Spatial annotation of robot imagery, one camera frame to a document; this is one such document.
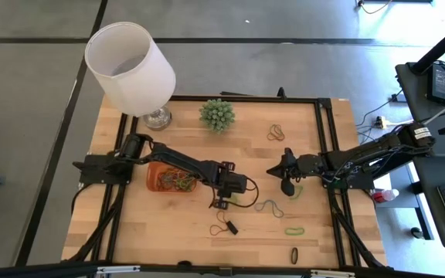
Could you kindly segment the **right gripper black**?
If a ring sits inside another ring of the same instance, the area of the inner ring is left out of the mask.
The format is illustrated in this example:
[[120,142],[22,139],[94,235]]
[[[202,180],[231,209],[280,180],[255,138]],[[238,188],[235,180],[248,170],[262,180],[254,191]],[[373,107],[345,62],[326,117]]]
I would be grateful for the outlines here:
[[293,196],[294,185],[291,180],[322,174],[323,165],[319,156],[304,154],[296,158],[290,148],[284,149],[281,163],[267,170],[267,174],[281,178],[281,191],[286,196]]

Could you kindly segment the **teal rubber band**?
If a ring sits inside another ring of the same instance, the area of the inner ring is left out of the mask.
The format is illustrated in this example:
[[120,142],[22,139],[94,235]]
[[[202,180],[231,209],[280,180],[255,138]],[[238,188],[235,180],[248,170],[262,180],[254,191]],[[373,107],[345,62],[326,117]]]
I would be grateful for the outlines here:
[[262,212],[267,206],[270,207],[271,212],[275,218],[281,219],[284,217],[284,211],[281,210],[277,203],[272,199],[267,199],[263,202],[258,202],[254,205],[254,209],[257,212]]

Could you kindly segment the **orange plastic bin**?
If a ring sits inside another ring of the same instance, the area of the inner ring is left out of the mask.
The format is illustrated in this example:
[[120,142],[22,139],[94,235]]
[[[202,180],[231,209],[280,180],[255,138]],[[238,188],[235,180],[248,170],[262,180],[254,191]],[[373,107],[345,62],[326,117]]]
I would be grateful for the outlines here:
[[[158,187],[157,187],[157,180],[158,180],[158,175],[164,171],[167,171],[170,168],[174,168],[174,169],[179,169],[176,168],[174,166],[168,165],[168,164],[164,164],[161,162],[152,162],[149,164],[148,166],[148,171],[147,171],[147,179],[146,179],[146,184],[147,187],[150,191],[152,192],[181,192],[181,193],[189,193],[189,192],[184,192],[184,191],[180,191],[178,189],[178,179],[175,179],[176,185],[175,185],[175,190],[173,191],[159,191]],[[193,185],[192,191],[193,192],[196,187],[197,187],[197,179],[196,179],[196,184]]]

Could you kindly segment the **potted green artificial plant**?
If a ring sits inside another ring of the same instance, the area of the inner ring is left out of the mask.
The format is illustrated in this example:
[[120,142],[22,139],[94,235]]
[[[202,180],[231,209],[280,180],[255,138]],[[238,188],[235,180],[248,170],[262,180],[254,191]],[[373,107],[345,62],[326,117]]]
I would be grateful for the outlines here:
[[200,120],[216,134],[226,131],[235,121],[233,105],[222,99],[207,100],[200,108]]

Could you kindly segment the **red and clear bottle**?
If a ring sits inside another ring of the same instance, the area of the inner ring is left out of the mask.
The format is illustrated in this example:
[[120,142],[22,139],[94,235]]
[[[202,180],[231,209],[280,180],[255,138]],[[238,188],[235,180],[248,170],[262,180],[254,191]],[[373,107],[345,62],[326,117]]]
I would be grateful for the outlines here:
[[376,203],[391,202],[396,199],[398,195],[399,191],[397,189],[385,189],[372,193],[372,199]]

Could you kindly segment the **white power strip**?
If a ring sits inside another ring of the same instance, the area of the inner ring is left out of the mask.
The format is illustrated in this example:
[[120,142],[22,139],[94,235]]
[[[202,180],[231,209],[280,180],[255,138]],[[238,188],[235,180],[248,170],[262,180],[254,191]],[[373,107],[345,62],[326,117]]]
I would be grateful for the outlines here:
[[387,129],[388,127],[395,127],[398,125],[411,124],[413,120],[405,120],[402,122],[392,122],[384,116],[378,116],[374,121],[374,126],[380,129]]

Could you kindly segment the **white shade silver table lamp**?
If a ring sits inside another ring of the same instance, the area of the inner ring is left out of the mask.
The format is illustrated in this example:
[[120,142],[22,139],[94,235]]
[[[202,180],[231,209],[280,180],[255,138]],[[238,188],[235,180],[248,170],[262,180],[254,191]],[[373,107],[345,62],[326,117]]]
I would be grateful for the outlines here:
[[84,58],[121,113],[141,117],[153,131],[171,123],[167,102],[175,92],[175,71],[144,27],[133,22],[103,27],[88,41]]

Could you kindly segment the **black desk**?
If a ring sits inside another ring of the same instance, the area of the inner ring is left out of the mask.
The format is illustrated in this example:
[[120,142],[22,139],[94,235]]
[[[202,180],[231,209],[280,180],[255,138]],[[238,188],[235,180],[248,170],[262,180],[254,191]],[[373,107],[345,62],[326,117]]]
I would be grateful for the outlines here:
[[[396,74],[415,121],[425,122],[443,109],[442,105],[426,98],[429,87],[427,75],[412,73],[408,63],[397,65]],[[427,126],[436,143],[429,156],[414,158],[413,163],[435,225],[434,230],[445,247],[445,207],[438,192],[440,186],[445,186],[445,134],[438,133],[445,127],[445,115],[438,116]]]

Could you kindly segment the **black power supply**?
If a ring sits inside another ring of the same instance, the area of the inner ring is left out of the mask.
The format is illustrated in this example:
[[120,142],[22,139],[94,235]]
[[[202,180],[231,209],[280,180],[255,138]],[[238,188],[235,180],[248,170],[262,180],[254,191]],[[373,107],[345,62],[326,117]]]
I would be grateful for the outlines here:
[[445,63],[436,61],[428,71],[428,89],[426,98],[445,105]]

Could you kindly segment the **black stand pole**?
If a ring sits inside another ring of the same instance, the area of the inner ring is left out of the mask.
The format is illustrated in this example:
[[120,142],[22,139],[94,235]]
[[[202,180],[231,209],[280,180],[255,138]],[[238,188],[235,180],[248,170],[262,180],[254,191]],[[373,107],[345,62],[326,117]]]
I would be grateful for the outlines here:
[[422,58],[410,66],[411,71],[420,75],[445,53],[445,36]]

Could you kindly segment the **black aluminium table frame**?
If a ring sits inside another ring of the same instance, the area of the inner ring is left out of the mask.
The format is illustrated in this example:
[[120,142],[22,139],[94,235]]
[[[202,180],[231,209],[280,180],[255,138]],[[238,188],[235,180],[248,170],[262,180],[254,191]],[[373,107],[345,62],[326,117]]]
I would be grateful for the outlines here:
[[[134,167],[116,227],[108,227],[99,248],[100,259],[138,265],[143,271],[218,273],[231,266],[233,275],[295,273],[340,266],[335,248],[328,196],[320,179],[305,178],[298,199],[280,190],[267,170],[278,164],[284,148],[295,154],[318,153],[357,144],[351,105],[347,100],[277,97],[230,97],[236,121],[227,133],[209,132],[199,120],[203,96],[175,96],[169,102],[173,120],[155,131],[156,141],[199,160],[231,161],[236,171],[259,187],[238,196],[225,217],[239,230],[211,236],[218,224],[210,207],[212,191],[198,185],[193,192],[152,192],[146,185],[148,165]],[[269,141],[270,126],[279,124],[283,141]],[[257,212],[254,205],[274,200],[284,211],[275,218],[269,206]],[[303,227],[301,236],[287,236],[289,227]],[[290,261],[293,247],[298,261]],[[177,263],[188,260],[189,270]]]

